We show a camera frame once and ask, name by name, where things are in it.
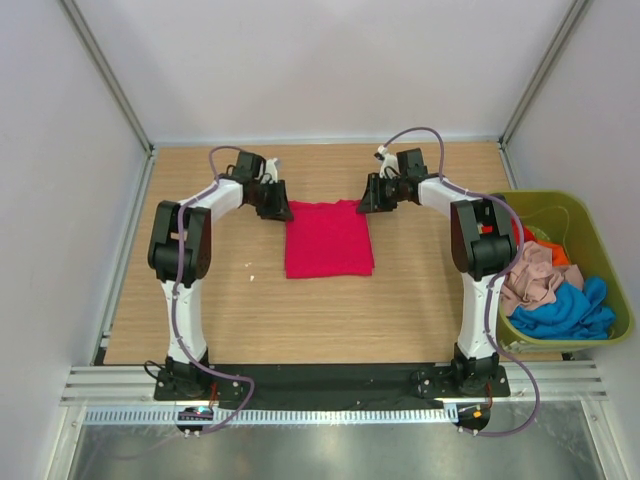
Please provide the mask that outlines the magenta red t shirt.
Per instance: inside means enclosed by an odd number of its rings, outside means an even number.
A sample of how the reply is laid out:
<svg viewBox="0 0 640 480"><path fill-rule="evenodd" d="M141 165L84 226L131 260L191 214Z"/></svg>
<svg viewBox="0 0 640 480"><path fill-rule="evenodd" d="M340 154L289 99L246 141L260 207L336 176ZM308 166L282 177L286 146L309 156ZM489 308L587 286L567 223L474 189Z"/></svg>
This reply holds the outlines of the magenta red t shirt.
<svg viewBox="0 0 640 480"><path fill-rule="evenodd" d="M370 276L375 268L365 215L357 200L293 201L286 223L284 268L288 279Z"/></svg>

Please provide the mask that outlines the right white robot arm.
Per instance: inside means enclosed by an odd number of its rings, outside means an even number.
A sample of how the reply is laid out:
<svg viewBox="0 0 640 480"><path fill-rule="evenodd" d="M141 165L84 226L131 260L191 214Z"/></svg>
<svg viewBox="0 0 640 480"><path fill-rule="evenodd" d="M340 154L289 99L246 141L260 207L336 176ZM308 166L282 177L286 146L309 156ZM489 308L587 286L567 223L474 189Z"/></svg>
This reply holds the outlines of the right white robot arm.
<svg viewBox="0 0 640 480"><path fill-rule="evenodd" d="M512 211L502 198L466 190L446 178L379 173L368 175L357 211L391 212L402 201L449 218L451 257L463 281L463 316L451 365L440 378L458 394L481 395L498 376L500 354L493 330L499 291L517 253Z"/></svg>

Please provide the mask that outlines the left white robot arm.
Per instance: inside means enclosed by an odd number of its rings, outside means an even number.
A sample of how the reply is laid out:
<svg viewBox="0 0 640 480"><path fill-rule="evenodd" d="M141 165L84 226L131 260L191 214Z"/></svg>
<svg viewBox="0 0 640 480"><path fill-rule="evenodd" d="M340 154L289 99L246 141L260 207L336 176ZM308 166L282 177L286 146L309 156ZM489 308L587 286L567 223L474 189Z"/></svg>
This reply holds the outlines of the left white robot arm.
<svg viewBox="0 0 640 480"><path fill-rule="evenodd" d="M209 367L202 327L202 287L212 260L212 227L227 213L251 205L265 220L291 221L283 180L223 178L179 202L158 204L147 254L167 305L170 340L156 376L157 400L204 398L221 373Z"/></svg>

